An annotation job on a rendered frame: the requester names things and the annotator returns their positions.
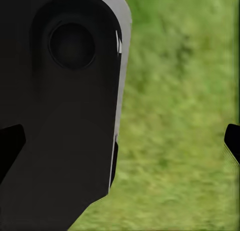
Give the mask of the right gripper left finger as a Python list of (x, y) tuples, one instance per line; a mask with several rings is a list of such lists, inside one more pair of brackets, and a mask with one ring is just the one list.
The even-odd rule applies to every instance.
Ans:
[(26, 143), (21, 124), (0, 129), (0, 184)]

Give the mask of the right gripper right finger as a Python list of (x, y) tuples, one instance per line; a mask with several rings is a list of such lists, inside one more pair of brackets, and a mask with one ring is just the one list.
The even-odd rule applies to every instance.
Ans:
[(240, 126), (229, 124), (227, 126), (224, 142), (240, 164)]

